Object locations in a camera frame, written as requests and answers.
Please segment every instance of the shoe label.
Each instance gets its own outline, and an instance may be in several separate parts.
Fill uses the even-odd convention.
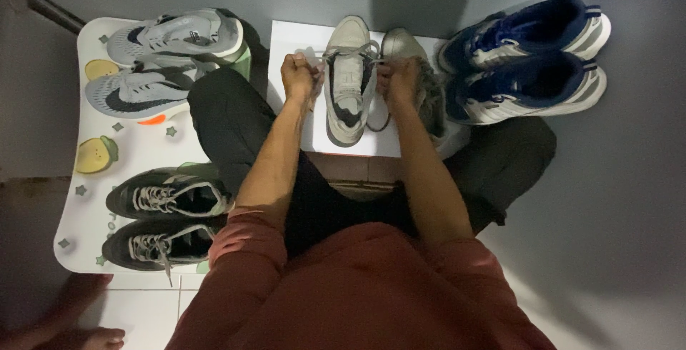
[[[189,34],[191,35],[191,39],[193,39],[193,43],[200,41],[200,33],[198,31],[191,31]]]

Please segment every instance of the hand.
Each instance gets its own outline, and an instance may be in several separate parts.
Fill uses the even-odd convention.
[[[391,59],[377,66],[377,92],[391,111],[399,106],[414,107],[418,77],[417,59]]]
[[[286,100],[296,101],[312,111],[324,82],[324,65],[312,67],[303,53],[288,54],[281,65],[281,80]]]

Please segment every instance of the red sweatshirt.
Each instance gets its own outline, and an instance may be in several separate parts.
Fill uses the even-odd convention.
[[[281,233],[237,209],[209,257],[167,350],[554,349],[476,239],[422,249],[365,223],[287,262]]]

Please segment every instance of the worn sneaker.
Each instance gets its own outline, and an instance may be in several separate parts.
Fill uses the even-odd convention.
[[[438,147],[447,137],[445,94],[429,64],[429,57],[409,31],[392,29],[383,37],[382,59],[394,57],[415,57],[418,60],[420,71],[414,106],[434,146]]]
[[[324,51],[327,134],[340,147],[353,146],[362,137],[377,86],[378,53],[378,43],[370,40],[357,16],[338,24]]]
[[[114,188],[105,205],[129,219],[185,220],[220,215],[227,211],[227,190],[218,178],[199,176],[203,165],[137,174]]]
[[[448,115],[456,122],[488,125],[511,117],[554,116],[595,105],[607,76],[595,59],[569,53],[527,56],[447,87]]]
[[[140,56],[164,53],[191,56],[211,54],[235,61],[242,52],[243,26],[216,9],[171,11],[156,20],[137,21],[107,40],[113,61],[131,65]]]
[[[216,68],[217,64],[191,58],[146,55],[129,69],[88,82],[84,93],[92,107],[111,117],[145,121],[166,114],[170,118],[188,110],[191,85]]]
[[[448,73],[488,70],[529,55],[565,51],[592,59],[610,38],[610,20],[598,5],[546,0],[506,16],[497,13],[460,31],[438,53]]]
[[[207,260],[214,236],[226,223],[226,216],[137,220],[110,236],[102,244],[102,255],[109,262],[132,270],[164,270],[171,284],[171,268]]]

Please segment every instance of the black pants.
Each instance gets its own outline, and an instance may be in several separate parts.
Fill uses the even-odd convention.
[[[276,114],[239,73],[221,68],[193,84],[188,95],[204,152],[235,196],[267,138]],[[474,231],[502,223],[507,207],[541,177],[556,139],[540,118],[514,118],[474,129],[469,145],[444,163],[462,192]],[[410,236],[417,230],[402,186],[372,202],[356,202],[329,186],[300,152],[285,222],[290,257],[349,226],[385,222]]]

